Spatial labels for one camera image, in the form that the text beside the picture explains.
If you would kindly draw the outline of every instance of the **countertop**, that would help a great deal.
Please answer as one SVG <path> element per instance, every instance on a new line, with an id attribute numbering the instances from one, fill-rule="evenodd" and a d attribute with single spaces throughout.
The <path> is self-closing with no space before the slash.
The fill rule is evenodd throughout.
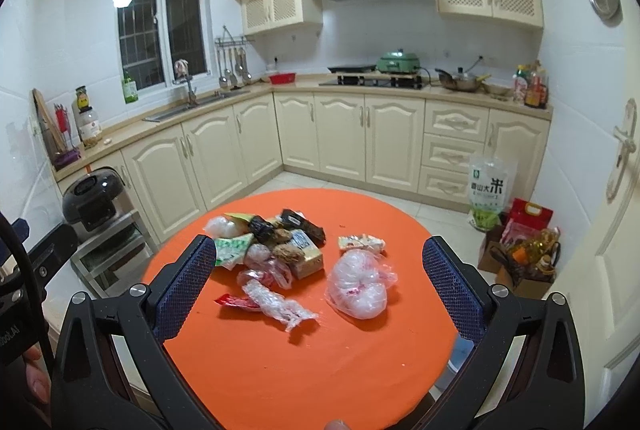
<path id="1" fill-rule="evenodd" d="M 421 90 L 416 89 L 399 89 L 394 87 L 365 87 L 365 86 L 320 86 L 332 79 L 330 74 L 322 75 L 301 75 L 297 78 L 296 82 L 291 84 L 279 84 L 272 85 L 270 83 L 256 83 L 245 87 L 248 93 L 238 96 L 230 97 L 219 102 L 207 104 L 205 106 L 185 111 L 175 117 L 160 121 L 159 123 L 153 123 L 151 121 L 143 121 L 143 117 L 147 117 L 151 114 L 158 113 L 163 110 L 170 109 L 179 105 L 180 102 L 160 107 L 152 111 L 147 111 L 138 118 L 123 121 L 118 125 L 114 125 L 105 131 L 103 140 L 111 138 L 111 143 L 105 145 L 102 141 L 91 149 L 82 151 L 82 157 L 73 162 L 71 165 L 66 166 L 59 171 L 54 171 L 53 176 L 56 181 L 61 181 L 67 176 L 73 174 L 84 168 L 85 166 L 97 161 L 98 159 L 112 153 L 117 150 L 132 144 L 139 139 L 149 136 L 150 134 L 157 133 L 183 121 L 196 118 L 200 115 L 210 113 L 223 109 L 230 105 L 244 102 L 252 98 L 267 95 L 271 92 L 274 93 L 286 93 L 286 92 L 301 92 L 301 93 L 345 93 L 345 94 L 360 94 L 360 95 L 373 95 L 373 96 L 396 96 L 403 98 L 423 98 L 426 100 L 438 100 L 441 102 L 452 102 L 457 104 L 465 104 L 470 106 L 478 106 L 484 108 L 500 109 L 502 111 L 509 111 L 521 115 L 526 115 L 534 118 L 541 118 L 543 120 L 551 121 L 553 110 L 551 106 L 546 109 L 532 109 L 530 107 L 521 106 L 510 99 L 503 101 L 492 98 L 484 93 L 463 93 L 459 91 L 450 91 L 440 86 L 425 86 Z M 210 96 L 213 92 L 203 93 L 202 97 Z"/>

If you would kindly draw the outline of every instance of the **tiled floor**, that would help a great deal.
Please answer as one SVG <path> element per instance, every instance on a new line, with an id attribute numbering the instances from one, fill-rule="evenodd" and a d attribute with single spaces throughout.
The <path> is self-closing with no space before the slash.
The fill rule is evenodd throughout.
<path id="1" fill-rule="evenodd" d="M 273 190 L 284 190 L 289 188 L 337 188 L 339 190 L 349 190 L 360 194 L 369 195 L 385 201 L 422 224 L 429 230 L 431 235 L 441 235 L 447 244 L 458 254 L 461 261 L 476 266 L 478 264 L 478 248 L 482 242 L 483 234 L 473 229 L 466 220 L 466 214 L 437 208 L 435 206 L 407 201 L 397 197 L 376 194 L 359 188 L 343 186 L 312 177 L 306 177 L 291 172 L 282 172 L 276 178 L 262 185 L 254 194 L 269 192 Z M 488 283 L 494 283 L 495 275 L 480 271 L 480 275 Z"/>

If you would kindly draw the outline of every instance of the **blue textured gripper pad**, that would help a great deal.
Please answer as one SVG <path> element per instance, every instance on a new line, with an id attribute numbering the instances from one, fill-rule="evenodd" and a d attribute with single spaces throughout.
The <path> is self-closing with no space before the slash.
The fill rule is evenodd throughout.
<path id="1" fill-rule="evenodd" d="M 482 306 L 447 253 L 432 239 L 427 239 L 422 248 L 422 267 L 460 336 L 478 345 L 486 331 Z"/>
<path id="2" fill-rule="evenodd" d="M 203 239 L 158 302 L 154 336 L 160 343 L 175 338 L 216 265 L 216 245 Z"/>

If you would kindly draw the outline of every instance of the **orange table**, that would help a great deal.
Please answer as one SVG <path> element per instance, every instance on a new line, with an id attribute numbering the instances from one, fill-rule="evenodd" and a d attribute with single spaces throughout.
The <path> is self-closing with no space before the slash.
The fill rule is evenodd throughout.
<path id="1" fill-rule="evenodd" d="M 380 430 L 407 415 L 440 375 L 456 330 L 422 269 L 429 232 L 377 199 L 329 189 L 296 189 L 243 198 L 176 234 L 153 258 L 144 282 L 175 261 L 206 222 L 224 212 L 270 217 L 283 208 L 322 226 L 324 268 L 339 258 L 338 235 L 370 233 L 386 241 L 398 284 L 385 312 L 355 320 L 324 300 L 318 272 L 288 292 L 320 315 L 291 334 L 262 313 L 215 304 L 223 293 L 244 296 L 237 269 L 216 268 L 182 330 L 165 348 L 204 405 L 228 430 L 321 430 L 343 419 L 352 430 Z"/>

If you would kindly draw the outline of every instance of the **metal screw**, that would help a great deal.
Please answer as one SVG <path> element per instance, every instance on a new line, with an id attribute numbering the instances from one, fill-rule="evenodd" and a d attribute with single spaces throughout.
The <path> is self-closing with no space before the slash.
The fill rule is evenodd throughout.
<path id="1" fill-rule="evenodd" d="M 551 300 L 558 305 L 566 304 L 566 298 L 563 295 L 560 295 L 560 293 L 553 293 L 553 295 L 551 295 Z"/>
<path id="2" fill-rule="evenodd" d="M 84 300 L 86 300 L 86 293 L 82 291 L 79 291 L 71 297 L 71 302 L 73 302 L 74 304 L 81 304 L 82 302 L 84 302 Z"/>
<path id="3" fill-rule="evenodd" d="M 509 294 L 509 290 L 502 284 L 494 284 L 491 291 L 495 296 L 499 296 L 500 298 L 504 298 Z"/>
<path id="4" fill-rule="evenodd" d="M 129 294 L 131 296 L 143 296 L 146 293 L 146 285 L 144 284 L 135 284 L 132 285 L 129 289 Z"/>

